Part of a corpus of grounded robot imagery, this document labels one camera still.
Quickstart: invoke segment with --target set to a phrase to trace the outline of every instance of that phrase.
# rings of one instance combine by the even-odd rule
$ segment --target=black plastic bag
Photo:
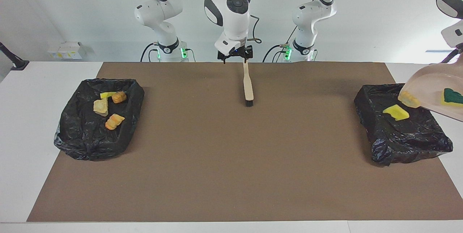
[[[100,93],[118,91],[124,91],[127,100],[114,104],[109,98],[108,116],[93,111]],[[104,160],[123,153],[137,127],[143,98],[144,90],[134,79],[82,81],[61,114],[55,146],[76,160]],[[111,131],[105,123],[114,113],[126,119]]]
[[[429,110],[404,106],[397,99],[403,86],[365,85],[354,100],[371,143],[371,159],[380,165],[416,162],[453,151],[452,141]],[[410,118],[395,121],[382,113],[393,105],[402,107]]]

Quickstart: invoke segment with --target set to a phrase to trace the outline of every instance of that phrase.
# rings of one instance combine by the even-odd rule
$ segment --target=green light
[[[286,46],[285,60],[289,60],[291,58],[291,53],[293,53],[293,49]]]
[[[185,49],[181,48],[180,50],[182,51],[182,57],[187,58],[188,55],[187,55],[187,52],[185,51]]]

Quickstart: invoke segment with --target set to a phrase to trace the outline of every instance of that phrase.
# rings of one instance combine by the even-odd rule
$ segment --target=pink dustpan
[[[445,88],[463,94],[463,54],[456,63],[434,64],[418,70],[402,88],[399,96],[413,96],[420,101],[422,107],[463,122],[463,107],[441,104],[442,91]]]

